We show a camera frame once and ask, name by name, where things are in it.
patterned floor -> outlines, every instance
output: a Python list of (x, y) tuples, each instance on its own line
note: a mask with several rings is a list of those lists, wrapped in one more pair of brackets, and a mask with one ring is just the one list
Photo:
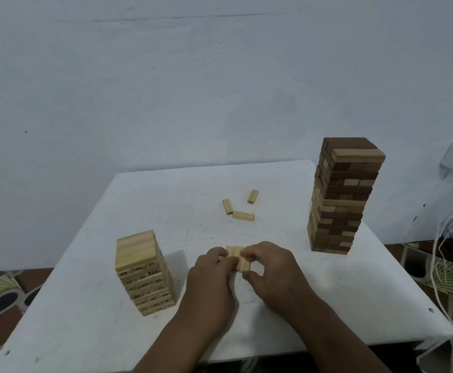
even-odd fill
[[(389, 252), (412, 276), (422, 290), (436, 303), (430, 283), (432, 241), (386, 245)], [(443, 307), (453, 319), (453, 240), (445, 244), (441, 254), (436, 254), (434, 280)], [(0, 272), (0, 349), (18, 324), (43, 283), (53, 269), (25, 269)], [(421, 367), (429, 373), (449, 373), (453, 342), (447, 342), (430, 357), (422, 360)]]

light wood block tower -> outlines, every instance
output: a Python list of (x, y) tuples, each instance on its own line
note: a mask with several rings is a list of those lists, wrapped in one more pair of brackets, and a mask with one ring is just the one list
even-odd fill
[(384, 160), (364, 137), (323, 139), (308, 222), (311, 250), (349, 252)]
[(171, 275), (153, 230), (117, 240), (115, 269), (143, 315), (176, 304)]

white tabletop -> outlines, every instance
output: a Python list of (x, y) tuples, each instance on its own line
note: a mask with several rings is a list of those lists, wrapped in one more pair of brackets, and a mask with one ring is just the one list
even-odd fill
[[(268, 240), (294, 253), (315, 291), (365, 343), (452, 337), (453, 326), (365, 224), (347, 256), (310, 250), (314, 173), (311, 161), (294, 161), (118, 174), (0, 352), (0, 373), (131, 370), (177, 308), (142, 317), (114, 272), (116, 239), (148, 229), (180, 298), (198, 255)], [(259, 196), (250, 205), (253, 188)], [(255, 221), (226, 216), (225, 198), (234, 209), (255, 213)], [(262, 272), (258, 263), (252, 269)], [(238, 312), (203, 359), (304, 350), (234, 276)]]

person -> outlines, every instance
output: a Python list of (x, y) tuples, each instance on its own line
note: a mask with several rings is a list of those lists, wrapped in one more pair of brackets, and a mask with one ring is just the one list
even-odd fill
[[(390, 373), (390, 370), (310, 287), (293, 254), (270, 242), (246, 247), (264, 274), (243, 273), (266, 306), (297, 332), (322, 373)], [(197, 258), (180, 306), (133, 373), (190, 373), (227, 326), (235, 309), (228, 277), (238, 263), (222, 247)]]

wall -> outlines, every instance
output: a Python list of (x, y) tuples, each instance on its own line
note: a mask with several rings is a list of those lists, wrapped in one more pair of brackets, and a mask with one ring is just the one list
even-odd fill
[(0, 0), (0, 269), (55, 264), (117, 172), (325, 136), (386, 152), (364, 219), (403, 238), (453, 141), (453, 0)]

